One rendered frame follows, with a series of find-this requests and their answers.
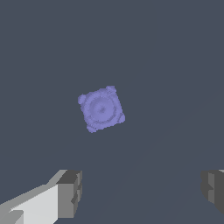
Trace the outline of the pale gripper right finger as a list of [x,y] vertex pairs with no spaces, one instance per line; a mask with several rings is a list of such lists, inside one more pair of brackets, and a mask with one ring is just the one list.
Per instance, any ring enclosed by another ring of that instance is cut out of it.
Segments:
[[224,170],[202,171],[200,178],[203,196],[224,214]]

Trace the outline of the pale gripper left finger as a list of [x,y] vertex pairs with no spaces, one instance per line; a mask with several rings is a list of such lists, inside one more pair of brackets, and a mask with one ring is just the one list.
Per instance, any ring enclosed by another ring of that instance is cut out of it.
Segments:
[[45,185],[0,205],[0,224],[55,224],[73,218],[82,195],[82,171],[59,170]]

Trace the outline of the purple square block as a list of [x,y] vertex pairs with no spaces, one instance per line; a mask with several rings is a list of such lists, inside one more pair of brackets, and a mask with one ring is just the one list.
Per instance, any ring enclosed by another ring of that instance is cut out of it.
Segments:
[[90,133],[125,121],[125,114],[114,86],[82,94],[78,97],[78,103]]

